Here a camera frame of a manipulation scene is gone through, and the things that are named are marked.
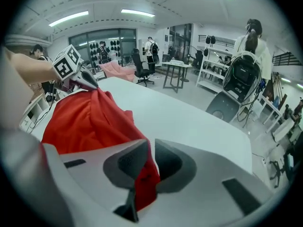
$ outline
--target fluorescent light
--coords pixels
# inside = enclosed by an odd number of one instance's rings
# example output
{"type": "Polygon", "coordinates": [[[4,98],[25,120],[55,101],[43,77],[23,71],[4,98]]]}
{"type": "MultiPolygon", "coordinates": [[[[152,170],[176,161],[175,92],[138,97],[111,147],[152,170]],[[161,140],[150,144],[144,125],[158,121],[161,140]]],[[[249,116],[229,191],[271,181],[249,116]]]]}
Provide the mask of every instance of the fluorescent light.
{"type": "Polygon", "coordinates": [[[85,45],[85,44],[87,44],[87,42],[81,43],[81,44],[79,44],[79,46],[83,46],[83,45],[85,45]]]}
{"type": "Polygon", "coordinates": [[[283,81],[287,81],[287,82],[291,82],[290,80],[285,79],[285,78],[281,78],[281,80],[283,80],[283,81]]]}
{"type": "Polygon", "coordinates": [[[150,13],[144,13],[144,12],[128,10],[128,9],[123,9],[121,11],[121,13],[132,13],[132,14],[139,14],[139,15],[144,15],[144,16],[148,16],[148,17],[155,17],[153,14],[150,14],[150,13]]]}
{"type": "Polygon", "coordinates": [[[84,16],[84,15],[88,15],[88,14],[89,14],[89,12],[88,12],[88,11],[85,11],[85,12],[81,12],[81,13],[76,13],[76,14],[73,14],[73,15],[69,15],[69,16],[67,16],[67,17],[61,18],[61,19],[59,19],[59,20],[57,20],[57,21],[55,21],[55,22],[49,24],[49,26],[50,26],[50,27],[54,27],[55,25],[57,25],[57,24],[59,24],[59,23],[62,23],[62,22],[64,22],[64,21],[66,21],[66,20],[70,20],[70,19],[72,19],[72,18],[80,17],[80,16],[84,16]]]}
{"type": "Polygon", "coordinates": [[[108,38],[108,40],[118,40],[119,39],[119,37],[117,37],[117,38],[108,38]]]}

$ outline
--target pink sofa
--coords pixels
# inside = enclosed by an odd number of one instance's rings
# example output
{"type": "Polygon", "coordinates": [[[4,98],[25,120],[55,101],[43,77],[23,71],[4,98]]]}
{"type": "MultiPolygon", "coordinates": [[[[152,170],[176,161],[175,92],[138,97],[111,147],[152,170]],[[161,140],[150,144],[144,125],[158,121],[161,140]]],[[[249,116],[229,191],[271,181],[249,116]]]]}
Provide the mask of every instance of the pink sofa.
{"type": "Polygon", "coordinates": [[[117,61],[111,61],[102,65],[99,65],[101,69],[104,71],[108,78],[116,77],[121,78],[127,81],[134,80],[134,69],[132,68],[124,68],[119,66],[117,61]]]}

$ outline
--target white shirt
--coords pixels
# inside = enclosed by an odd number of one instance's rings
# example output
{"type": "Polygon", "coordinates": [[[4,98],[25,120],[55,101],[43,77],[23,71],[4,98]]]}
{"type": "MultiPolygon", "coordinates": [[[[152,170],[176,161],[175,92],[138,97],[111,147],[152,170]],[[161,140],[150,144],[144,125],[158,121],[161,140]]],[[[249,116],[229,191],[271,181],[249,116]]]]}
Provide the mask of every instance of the white shirt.
{"type": "Polygon", "coordinates": [[[156,42],[154,42],[153,40],[150,40],[150,41],[145,43],[145,50],[147,50],[146,56],[152,56],[151,45],[154,44],[154,43],[156,43],[156,42]]]}
{"type": "MultiPolygon", "coordinates": [[[[240,36],[235,43],[232,55],[245,51],[245,43],[248,35],[240,36]]],[[[255,56],[259,58],[261,63],[262,78],[271,80],[271,56],[266,46],[266,42],[258,38],[258,45],[256,48],[255,56]]]]}

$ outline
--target red fabric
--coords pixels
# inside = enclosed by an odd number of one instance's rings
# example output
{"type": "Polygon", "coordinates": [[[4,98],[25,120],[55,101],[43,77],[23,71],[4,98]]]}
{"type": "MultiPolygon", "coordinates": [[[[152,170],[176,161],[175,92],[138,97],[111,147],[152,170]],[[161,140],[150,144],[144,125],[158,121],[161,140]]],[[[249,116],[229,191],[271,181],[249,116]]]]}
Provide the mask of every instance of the red fabric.
{"type": "MultiPolygon", "coordinates": [[[[58,102],[42,142],[54,145],[59,154],[66,154],[138,139],[146,137],[134,125],[133,112],[121,110],[109,92],[98,88],[58,102]]],[[[149,141],[148,144],[147,162],[135,181],[137,211],[156,199],[155,186],[160,181],[149,141]]]]}

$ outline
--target office chair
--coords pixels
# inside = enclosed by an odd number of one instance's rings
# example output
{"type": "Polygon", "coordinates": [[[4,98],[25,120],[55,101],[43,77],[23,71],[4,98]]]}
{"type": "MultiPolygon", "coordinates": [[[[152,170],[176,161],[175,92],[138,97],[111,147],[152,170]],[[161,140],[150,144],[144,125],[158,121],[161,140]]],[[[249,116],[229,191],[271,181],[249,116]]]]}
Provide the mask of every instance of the office chair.
{"type": "Polygon", "coordinates": [[[197,51],[196,58],[194,59],[193,66],[195,68],[194,73],[198,74],[201,66],[202,66],[202,60],[203,60],[203,53],[202,51],[197,51]]]}
{"type": "Polygon", "coordinates": [[[139,55],[139,50],[136,48],[133,49],[132,59],[133,59],[134,65],[136,66],[136,71],[134,72],[135,76],[138,78],[143,78],[143,79],[138,80],[138,82],[136,84],[144,82],[146,87],[147,87],[146,82],[151,82],[151,83],[155,84],[154,81],[150,81],[148,78],[148,76],[151,74],[151,72],[148,69],[143,69],[143,66],[142,66],[143,61],[141,61],[140,55],[139,55]]]}

